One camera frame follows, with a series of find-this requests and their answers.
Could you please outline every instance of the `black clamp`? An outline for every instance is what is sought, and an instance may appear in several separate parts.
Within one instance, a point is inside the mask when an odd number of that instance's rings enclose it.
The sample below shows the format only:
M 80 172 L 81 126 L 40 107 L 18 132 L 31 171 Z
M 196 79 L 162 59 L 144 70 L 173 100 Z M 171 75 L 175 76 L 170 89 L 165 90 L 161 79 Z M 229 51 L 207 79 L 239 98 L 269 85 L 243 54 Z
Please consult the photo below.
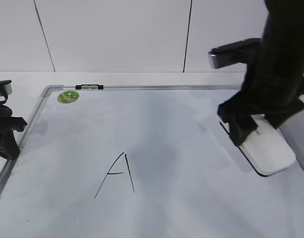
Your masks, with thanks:
M 14 160 L 18 158 L 20 150 L 13 131 L 22 132 L 27 122 L 23 118 L 12 117 L 12 110 L 4 105 L 8 100 L 8 94 L 11 93 L 10 84 L 11 80 L 0 81 L 0 96 L 4 97 L 4 100 L 0 101 L 0 156 Z

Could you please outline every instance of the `whiteboard frame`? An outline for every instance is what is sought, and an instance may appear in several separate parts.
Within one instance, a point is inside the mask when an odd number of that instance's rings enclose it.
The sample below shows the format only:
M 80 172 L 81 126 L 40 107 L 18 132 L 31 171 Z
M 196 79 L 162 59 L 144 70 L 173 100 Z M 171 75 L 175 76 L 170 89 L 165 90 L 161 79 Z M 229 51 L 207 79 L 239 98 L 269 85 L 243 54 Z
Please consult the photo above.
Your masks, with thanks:
M 82 89 L 77 91 L 118 91 L 118 90 L 239 90 L 240 85 L 164 85 L 164 86 L 104 86 L 103 89 Z M 29 119 L 28 126 L 23 132 L 19 140 L 20 152 L 24 148 L 26 141 L 28 140 L 45 104 L 47 103 L 49 96 L 52 92 L 61 90 L 76 90 L 76 86 L 64 86 L 64 85 L 50 85 L 44 89 L 38 101 L 36 108 L 34 109 L 31 118 Z M 298 147 L 294 141 L 294 137 L 291 135 L 287 126 L 280 127 L 280 131 L 283 134 L 285 140 L 295 152 L 298 163 L 304 171 L 304 153 Z M 1 173 L 0 173 L 0 195 L 11 175 L 11 172 L 17 163 L 16 160 L 8 160 Z

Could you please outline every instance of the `green sticker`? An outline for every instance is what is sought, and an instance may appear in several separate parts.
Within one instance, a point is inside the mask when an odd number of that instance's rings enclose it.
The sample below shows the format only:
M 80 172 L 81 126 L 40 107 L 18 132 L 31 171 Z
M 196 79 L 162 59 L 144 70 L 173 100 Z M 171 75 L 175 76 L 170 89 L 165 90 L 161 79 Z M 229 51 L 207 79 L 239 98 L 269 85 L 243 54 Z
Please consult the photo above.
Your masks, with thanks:
M 75 102 L 79 98 L 79 94 L 76 91 L 66 91 L 61 93 L 58 97 L 57 100 L 60 103 L 72 103 Z

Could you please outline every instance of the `black mount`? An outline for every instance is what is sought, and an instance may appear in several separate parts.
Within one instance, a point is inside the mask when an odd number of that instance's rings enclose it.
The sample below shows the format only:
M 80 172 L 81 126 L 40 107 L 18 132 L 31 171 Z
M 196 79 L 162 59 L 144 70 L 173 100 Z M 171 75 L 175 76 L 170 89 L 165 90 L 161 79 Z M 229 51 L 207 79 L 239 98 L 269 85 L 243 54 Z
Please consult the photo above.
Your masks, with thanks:
M 18 158 L 20 150 L 15 141 L 13 131 L 22 132 L 27 122 L 23 118 L 12 117 L 12 110 L 4 106 L 8 100 L 5 87 L 10 83 L 11 80 L 0 81 L 0 96 L 4 97 L 4 100 L 0 101 L 0 156 L 14 160 Z

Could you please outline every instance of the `white wall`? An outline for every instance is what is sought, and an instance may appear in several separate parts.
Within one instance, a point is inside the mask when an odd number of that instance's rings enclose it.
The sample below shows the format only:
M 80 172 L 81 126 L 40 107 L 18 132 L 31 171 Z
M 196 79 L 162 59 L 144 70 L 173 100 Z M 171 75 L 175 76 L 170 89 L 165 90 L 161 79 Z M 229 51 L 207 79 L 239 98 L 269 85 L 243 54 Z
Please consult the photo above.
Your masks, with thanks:
M 56 71 L 181 72 L 190 0 L 36 0 Z
M 36 0 L 56 71 L 182 72 L 191 0 Z M 207 52 L 260 37 L 263 0 L 193 0 L 185 72 Z M 0 70 L 52 71 L 33 0 L 0 0 Z
M 212 69 L 207 52 L 261 37 L 266 17 L 263 0 L 193 0 L 185 72 L 245 72 L 244 64 Z
M 53 71 L 33 0 L 0 0 L 0 71 Z

